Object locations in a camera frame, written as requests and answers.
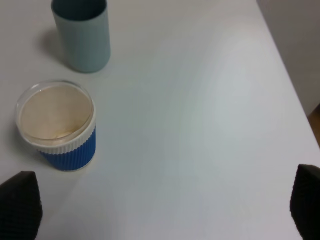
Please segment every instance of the table surface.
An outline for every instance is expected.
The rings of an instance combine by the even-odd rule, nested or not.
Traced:
[[[0,1],[0,181],[35,171],[39,240],[300,240],[297,166],[320,152],[254,0],[110,0],[111,59],[64,65],[50,0]],[[68,79],[97,109],[91,164],[19,143],[29,86]]]

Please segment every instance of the wall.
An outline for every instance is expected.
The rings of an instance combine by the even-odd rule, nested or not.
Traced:
[[[257,0],[308,115],[320,104],[320,0]]]

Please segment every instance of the black corrugated object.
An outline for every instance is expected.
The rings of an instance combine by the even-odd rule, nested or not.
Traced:
[[[320,240],[320,168],[298,166],[290,211],[303,240]]]
[[[21,171],[0,185],[0,240],[34,240],[42,214],[35,172]]]

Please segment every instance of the cylindrical container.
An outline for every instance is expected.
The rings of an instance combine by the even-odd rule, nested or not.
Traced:
[[[95,154],[95,104],[74,82],[51,80],[30,87],[16,104],[15,121],[22,138],[59,170],[78,170]]]
[[[52,0],[51,9],[69,65],[83,73],[102,69],[111,53],[106,0]]]

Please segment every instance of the paper cup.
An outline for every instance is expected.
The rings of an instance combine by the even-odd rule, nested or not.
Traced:
[[[30,87],[16,104],[15,121],[22,138],[61,171],[83,168],[95,154],[95,104],[74,82]]]

